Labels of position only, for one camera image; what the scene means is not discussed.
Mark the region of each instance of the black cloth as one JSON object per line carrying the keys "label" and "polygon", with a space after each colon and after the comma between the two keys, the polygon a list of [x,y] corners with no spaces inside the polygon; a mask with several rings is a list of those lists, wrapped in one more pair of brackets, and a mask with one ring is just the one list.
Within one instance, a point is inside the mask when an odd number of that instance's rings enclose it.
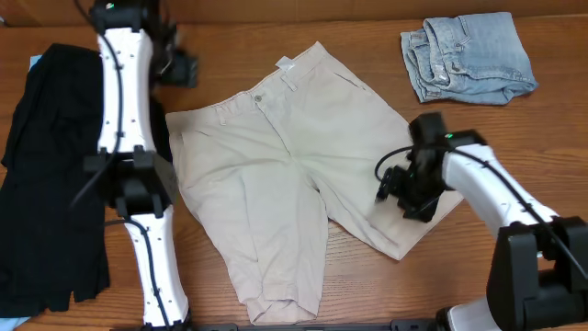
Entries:
{"label": "black cloth", "polygon": [[[0,317],[66,311],[109,285],[104,203],[87,182],[103,114],[102,62],[95,51],[52,45],[27,77],[2,165]],[[74,224],[96,228],[76,230]]]}

